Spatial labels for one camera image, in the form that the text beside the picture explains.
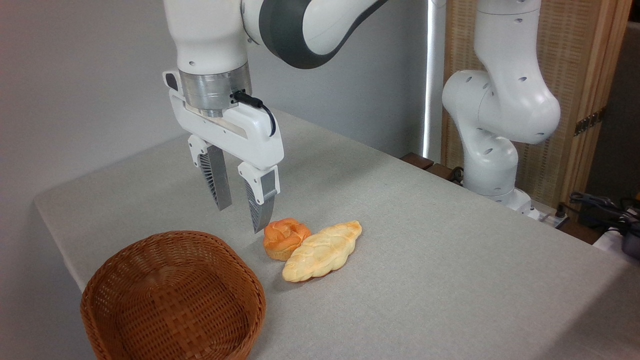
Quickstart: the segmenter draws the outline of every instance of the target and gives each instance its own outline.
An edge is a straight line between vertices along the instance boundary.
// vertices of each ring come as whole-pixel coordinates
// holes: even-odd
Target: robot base
[[[531,204],[531,197],[520,189],[515,188],[505,195],[487,196],[486,198],[499,202],[507,208],[515,210],[523,215],[527,215],[535,220],[540,219],[540,212]]]

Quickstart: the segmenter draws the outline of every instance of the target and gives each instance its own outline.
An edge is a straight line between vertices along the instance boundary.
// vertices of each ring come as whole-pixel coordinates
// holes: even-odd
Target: wooden block
[[[598,231],[590,229],[584,225],[580,225],[577,222],[566,222],[560,228],[565,234],[569,234],[574,238],[578,238],[589,245],[593,245],[600,238],[601,234]]]
[[[451,181],[453,180],[453,170],[441,164],[434,164],[432,167],[427,169],[428,172],[433,175],[440,176],[442,179]]]
[[[413,152],[410,152],[407,155],[404,155],[402,158],[400,158],[400,160],[404,161],[405,163],[409,163],[415,167],[419,167],[423,170],[427,170],[428,168],[433,166],[433,161],[423,158],[422,156],[415,154]]]

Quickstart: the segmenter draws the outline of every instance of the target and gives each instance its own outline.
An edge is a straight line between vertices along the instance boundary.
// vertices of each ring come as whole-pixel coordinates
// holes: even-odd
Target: pastry
[[[360,223],[352,221],[309,236],[287,260],[282,277],[286,281],[299,282],[338,270],[355,249],[361,233]]]
[[[287,261],[302,241],[311,236],[311,230],[294,218],[275,221],[264,228],[262,245],[274,260]]]

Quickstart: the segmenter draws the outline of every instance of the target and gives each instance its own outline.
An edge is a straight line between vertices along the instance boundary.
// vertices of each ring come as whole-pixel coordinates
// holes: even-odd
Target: cable connector
[[[241,102],[243,104],[251,106],[252,108],[264,110],[267,115],[269,115],[269,119],[271,119],[271,134],[269,135],[269,137],[272,137],[276,133],[276,118],[271,113],[271,110],[269,110],[269,108],[264,105],[262,100],[258,99],[257,97],[248,95],[245,90],[238,90],[234,92],[231,95],[231,98],[233,99],[231,100],[232,104],[234,103],[234,101]]]

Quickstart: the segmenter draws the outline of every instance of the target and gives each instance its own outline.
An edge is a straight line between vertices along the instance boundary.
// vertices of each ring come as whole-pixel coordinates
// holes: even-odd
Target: orange bread roll
[[[287,261],[311,230],[294,218],[274,221],[264,228],[262,245],[271,259]]]

